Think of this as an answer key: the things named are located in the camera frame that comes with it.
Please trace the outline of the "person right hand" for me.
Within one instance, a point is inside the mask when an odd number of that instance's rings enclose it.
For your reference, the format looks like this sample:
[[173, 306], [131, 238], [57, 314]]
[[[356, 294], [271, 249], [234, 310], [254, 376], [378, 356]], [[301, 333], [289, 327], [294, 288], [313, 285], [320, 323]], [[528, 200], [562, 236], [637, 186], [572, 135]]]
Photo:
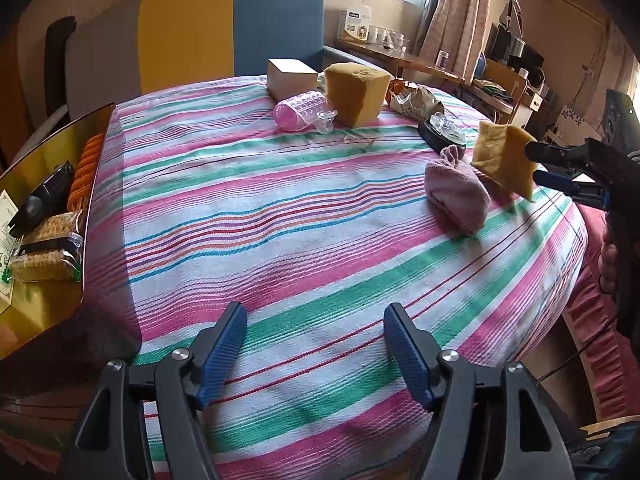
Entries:
[[606, 242], [602, 245], [598, 269], [600, 289], [605, 294], [614, 295], [617, 281], [617, 247], [613, 243]]

